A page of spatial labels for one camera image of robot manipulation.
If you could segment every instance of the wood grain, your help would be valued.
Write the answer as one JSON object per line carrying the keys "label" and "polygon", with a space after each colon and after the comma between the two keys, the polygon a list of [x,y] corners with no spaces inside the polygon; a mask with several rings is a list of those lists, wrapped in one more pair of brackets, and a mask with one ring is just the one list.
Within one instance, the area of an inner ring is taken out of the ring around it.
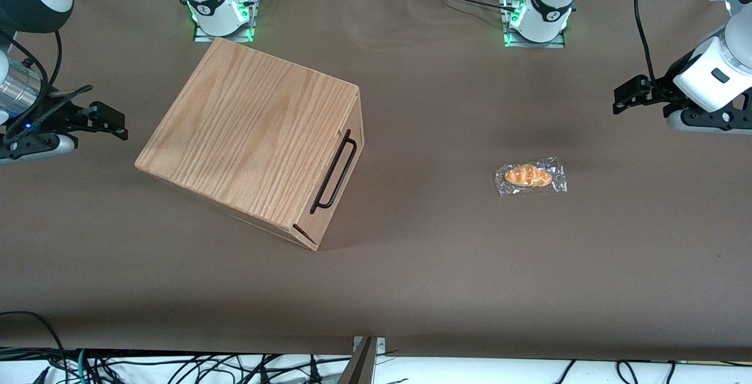
{"label": "wood grain", "polygon": [[214,41],[135,166],[289,231],[358,87]]}

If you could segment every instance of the wooden box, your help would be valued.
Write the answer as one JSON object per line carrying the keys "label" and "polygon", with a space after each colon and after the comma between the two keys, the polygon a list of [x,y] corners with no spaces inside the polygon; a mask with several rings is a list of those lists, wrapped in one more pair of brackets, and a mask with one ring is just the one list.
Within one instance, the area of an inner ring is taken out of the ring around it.
{"label": "wooden box", "polygon": [[316,250],[362,130],[357,86],[216,39],[135,166]]}

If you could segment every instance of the packaged pastry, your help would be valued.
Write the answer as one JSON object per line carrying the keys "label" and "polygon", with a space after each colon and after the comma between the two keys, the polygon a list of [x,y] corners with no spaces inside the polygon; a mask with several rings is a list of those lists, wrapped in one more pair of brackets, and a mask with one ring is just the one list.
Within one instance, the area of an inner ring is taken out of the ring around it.
{"label": "packaged pastry", "polygon": [[496,171],[499,194],[567,191],[566,176],[559,157],[534,162],[505,164]]}

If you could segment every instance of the black cable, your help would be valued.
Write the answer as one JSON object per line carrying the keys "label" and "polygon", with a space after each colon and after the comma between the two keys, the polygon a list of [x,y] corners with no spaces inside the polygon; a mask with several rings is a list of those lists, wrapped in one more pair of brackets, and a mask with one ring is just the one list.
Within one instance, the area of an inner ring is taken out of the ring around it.
{"label": "black cable", "polygon": [[10,42],[15,46],[17,49],[21,50],[26,57],[28,57],[30,60],[32,60],[32,63],[37,66],[37,69],[39,69],[39,74],[41,77],[41,86],[39,89],[39,95],[37,95],[36,100],[34,103],[26,110],[24,111],[20,116],[18,116],[13,123],[9,124],[8,127],[5,128],[5,135],[3,135],[2,141],[5,143],[6,146],[9,146],[11,143],[13,143],[15,140],[12,140],[13,137],[13,130],[17,129],[19,127],[19,124],[24,124],[24,121],[26,121],[26,117],[29,116],[30,113],[32,113],[33,109],[36,106],[40,104],[40,102],[45,98],[46,93],[48,92],[49,82],[48,82],[48,75],[46,74],[46,69],[41,65],[39,60],[29,52],[26,48],[24,48],[23,45],[18,43],[16,39],[13,39],[13,36],[9,35],[8,33],[5,33],[5,31],[0,31],[0,36],[4,37],[6,41]]}
{"label": "black cable", "polygon": [[228,357],[226,357],[226,358],[220,360],[219,362],[215,363],[213,367],[211,367],[211,368],[209,368],[207,370],[204,370],[203,371],[203,373],[204,373],[203,375],[202,375],[201,371],[199,371],[199,375],[196,376],[196,384],[198,384],[199,381],[201,381],[205,376],[209,375],[210,372],[212,372],[213,370],[217,370],[217,368],[220,365],[222,365],[222,363],[227,362],[231,358],[234,358],[234,355],[229,355]]}
{"label": "black cable", "polygon": [[671,384],[671,378],[674,376],[674,370],[676,369],[676,362],[669,361],[671,363],[671,369],[669,370],[669,375],[666,376],[666,384]]}
{"label": "black cable", "polygon": [[[212,359],[213,357],[214,356],[210,356],[209,358],[205,359],[203,362],[207,362],[209,359]],[[183,379],[185,379],[188,376],[189,373],[193,372],[193,370],[195,370],[196,368],[198,368],[199,366],[201,366],[201,363],[203,363],[203,362],[199,362],[199,356],[194,356],[192,360],[186,362],[185,365],[183,365],[180,368],[178,368],[177,371],[175,371],[175,373],[172,374],[172,376],[170,377],[170,379],[167,380],[167,384],[171,384],[172,380],[175,379],[175,377],[177,377],[177,374],[180,373],[180,371],[183,370],[183,368],[187,367],[191,362],[195,362],[196,365],[193,368],[191,368],[190,370],[188,370],[188,372],[186,372],[186,374],[183,375],[183,378],[180,378],[177,382],[180,382]]]}
{"label": "black cable", "polygon": [[267,358],[266,355],[264,355],[261,358],[261,362],[258,363],[258,365],[256,365],[255,368],[253,368],[253,371],[250,371],[250,373],[247,376],[245,376],[243,379],[241,379],[240,384],[248,384],[253,379],[253,377],[259,371],[261,371],[261,368],[266,367],[266,365],[268,365],[269,362],[275,360],[276,358],[279,358],[280,356],[281,355],[269,355],[269,357]]}
{"label": "black cable", "polygon": [[216,370],[216,371],[214,371],[214,372],[221,372],[221,373],[228,373],[228,374],[230,374],[230,376],[231,376],[231,377],[233,377],[233,384],[237,384],[237,379],[236,379],[236,377],[235,377],[235,376],[234,376],[234,374],[233,374],[233,373],[231,373],[230,371],[228,371],[228,370],[220,370],[220,369],[218,369],[218,370]]}
{"label": "black cable", "polygon": [[566,368],[564,368],[564,372],[562,372],[562,376],[559,377],[559,381],[554,382],[554,384],[562,384],[562,382],[564,382],[564,379],[566,379],[566,374],[569,373],[569,370],[571,370],[572,365],[574,365],[575,362],[577,362],[577,359],[572,359],[571,362],[569,362],[569,365],[567,365]]}
{"label": "black cable", "polygon": [[79,87],[76,90],[73,90],[73,92],[68,93],[67,95],[65,95],[64,98],[62,98],[61,100],[59,100],[55,105],[53,105],[51,108],[49,108],[47,111],[45,111],[45,113],[43,113],[41,116],[37,117],[37,119],[35,119],[34,121],[32,121],[32,123],[29,125],[29,127],[24,128],[23,130],[21,130],[21,132],[17,133],[15,136],[11,137],[10,140],[8,141],[8,145],[12,145],[13,143],[18,142],[19,140],[23,139],[24,137],[29,136],[32,132],[34,132],[35,130],[37,130],[40,127],[40,125],[43,122],[46,121],[46,119],[48,119],[49,117],[53,116],[53,114],[56,113],[58,109],[61,109],[62,106],[64,106],[68,102],[71,102],[73,100],[73,98],[77,97],[78,95],[81,95],[81,93],[86,93],[86,92],[88,92],[89,90],[92,90],[92,89],[94,89],[94,86],[92,86],[92,85],[84,85],[84,86]]}
{"label": "black cable", "polygon": [[472,4],[478,4],[479,6],[489,6],[489,7],[494,7],[496,9],[503,9],[505,11],[515,11],[513,7],[499,6],[497,4],[489,4],[488,2],[482,2],[482,1],[476,1],[476,0],[459,0],[459,1],[471,2]]}
{"label": "black cable", "polygon": [[62,65],[62,39],[60,38],[60,31],[55,31],[55,41],[57,42],[57,60],[55,61],[55,69],[52,72],[52,76],[49,77],[50,86],[55,84],[57,73],[60,73],[60,66]]}
{"label": "black cable", "polygon": [[726,363],[726,365],[733,365],[735,367],[752,367],[752,365],[747,365],[746,363],[736,363],[736,362],[726,362],[726,361],[718,361],[720,363]]}
{"label": "black cable", "polygon": [[94,384],[103,384],[102,378],[99,376],[99,374],[96,373],[96,368],[92,368],[92,366],[89,365],[89,360],[86,358],[83,359],[83,368],[86,371],[87,382],[94,382]]}
{"label": "black cable", "polygon": [[65,351],[62,349],[62,343],[60,342],[60,338],[57,336],[57,333],[55,330],[53,330],[52,325],[49,324],[41,315],[36,314],[35,312],[29,312],[28,310],[9,310],[6,312],[0,312],[0,316],[6,316],[6,315],[27,315],[38,322],[41,322],[46,329],[48,329],[49,334],[52,335],[52,338],[55,340],[55,344],[57,344],[57,349],[59,350],[60,357],[62,357],[62,363],[65,365],[65,384],[68,384],[68,367],[65,363]]}
{"label": "black cable", "polygon": [[[622,364],[626,365],[626,367],[629,369],[629,373],[632,374],[632,379],[634,379],[634,382],[627,381],[626,378],[624,378],[624,376],[621,374]],[[639,384],[639,382],[637,382],[637,376],[635,375],[635,370],[632,369],[632,366],[627,361],[618,361],[616,363],[616,373],[619,375],[619,378],[621,378],[621,381],[624,384]]]}
{"label": "black cable", "polygon": [[663,91],[658,87],[656,81],[656,75],[653,71],[653,61],[650,59],[650,48],[647,45],[647,38],[645,38],[645,31],[642,29],[642,20],[640,19],[640,2],[634,0],[634,21],[637,23],[637,31],[640,33],[640,41],[642,41],[642,49],[645,51],[645,62],[647,63],[647,74],[650,76],[650,84],[656,90],[658,95],[662,98],[666,98]]}

